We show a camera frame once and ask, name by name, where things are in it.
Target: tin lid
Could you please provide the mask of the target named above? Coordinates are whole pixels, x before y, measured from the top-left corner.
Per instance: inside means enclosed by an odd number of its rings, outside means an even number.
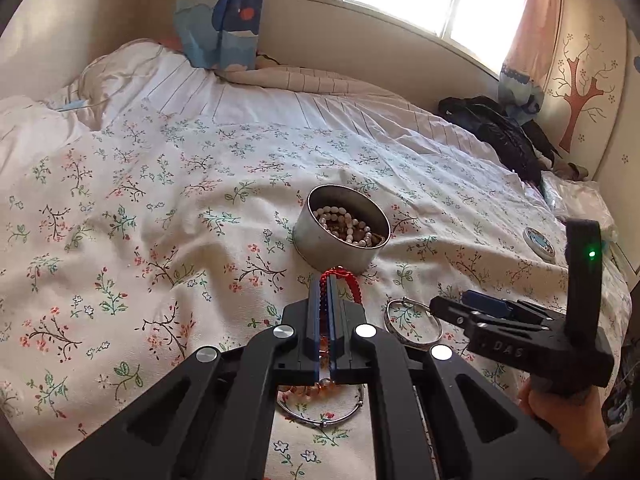
[[[539,231],[536,231],[532,227],[527,227],[522,233],[522,237],[526,241],[527,245],[535,252],[540,258],[548,263],[554,263],[556,260],[556,250],[551,242]]]

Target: plastic bag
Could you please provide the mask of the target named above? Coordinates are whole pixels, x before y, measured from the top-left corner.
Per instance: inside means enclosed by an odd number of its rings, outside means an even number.
[[[597,182],[571,182],[543,171],[540,187],[546,204],[559,221],[565,222],[568,218],[596,220],[600,223],[603,240],[618,240],[618,228],[600,195]]]

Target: pearl bracelet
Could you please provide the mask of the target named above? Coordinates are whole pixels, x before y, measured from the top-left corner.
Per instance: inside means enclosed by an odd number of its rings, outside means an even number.
[[[323,229],[348,244],[376,247],[382,241],[365,222],[354,218],[343,207],[327,205],[314,211],[314,216]]]

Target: window frame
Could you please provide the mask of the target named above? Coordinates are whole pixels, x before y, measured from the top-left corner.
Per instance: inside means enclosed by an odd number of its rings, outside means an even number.
[[[411,32],[416,32],[420,36],[427,38],[428,40],[437,40],[436,43],[444,46],[447,50],[452,51],[455,54],[463,57],[474,65],[478,66],[489,75],[494,76],[496,79],[499,78],[500,73],[495,72],[494,69],[487,66],[479,59],[476,54],[474,54],[471,50],[469,50],[466,46],[461,43],[458,43],[456,40],[451,38],[451,31],[453,30],[453,25],[456,19],[456,14],[458,13],[458,7],[460,6],[461,0],[451,0],[449,3],[449,12],[447,14],[447,18],[445,20],[444,26],[442,30],[439,32],[433,32],[431,30],[427,30],[426,28],[422,28],[419,25],[415,25],[414,23],[403,20],[402,18],[398,18],[397,16],[391,16],[387,14],[381,9],[370,6],[365,2],[358,2],[356,0],[334,0],[335,2],[343,3],[343,5],[337,5],[338,7],[343,7],[346,9],[356,10],[357,12],[362,12],[369,16],[373,16],[379,18],[385,22],[393,23],[398,25],[399,27],[406,28]]]

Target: human hand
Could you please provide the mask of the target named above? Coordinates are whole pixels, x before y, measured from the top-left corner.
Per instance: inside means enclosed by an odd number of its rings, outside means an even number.
[[[584,472],[591,471],[609,452],[600,396],[595,386],[584,399],[565,399],[532,390],[531,380],[527,379],[518,398],[524,413],[542,418],[554,427],[560,445],[573,455]]]

